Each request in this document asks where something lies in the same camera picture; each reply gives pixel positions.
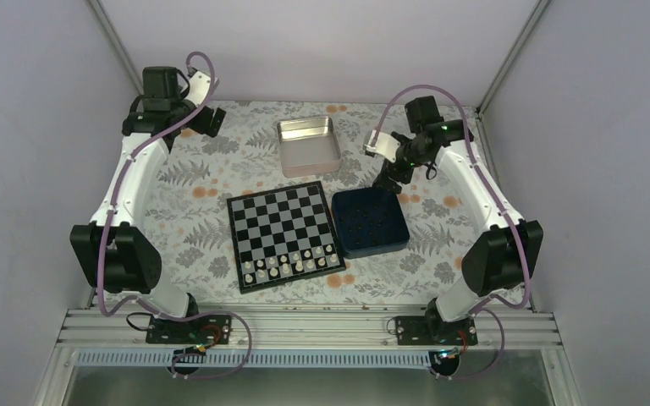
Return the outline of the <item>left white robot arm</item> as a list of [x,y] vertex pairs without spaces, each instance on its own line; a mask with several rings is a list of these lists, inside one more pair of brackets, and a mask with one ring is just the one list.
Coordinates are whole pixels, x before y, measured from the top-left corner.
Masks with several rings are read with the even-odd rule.
[[163,275],[162,258],[142,232],[157,174],[182,129],[214,137],[225,117],[207,98],[217,88],[211,74],[193,67],[146,67],[144,90],[122,124],[121,152],[102,203],[86,224],[73,226],[69,241],[103,315],[128,302],[168,321],[182,343],[201,333],[192,296]]

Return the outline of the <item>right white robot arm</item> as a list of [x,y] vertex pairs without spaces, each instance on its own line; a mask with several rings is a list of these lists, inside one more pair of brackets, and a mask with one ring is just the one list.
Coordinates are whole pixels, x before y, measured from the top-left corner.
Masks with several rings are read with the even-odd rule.
[[447,121],[434,97],[424,96],[406,103],[405,115],[412,138],[380,128],[365,138],[365,153],[384,159],[375,186],[399,193],[417,167],[444,172],[479,233],[461,262],[462,278],[427,305],[426,336],[445,344],[457,333],[458,322],[491,300],[511,309],[528,303],[543,229],[539,222],[527,221],[496,185],[465,114]]

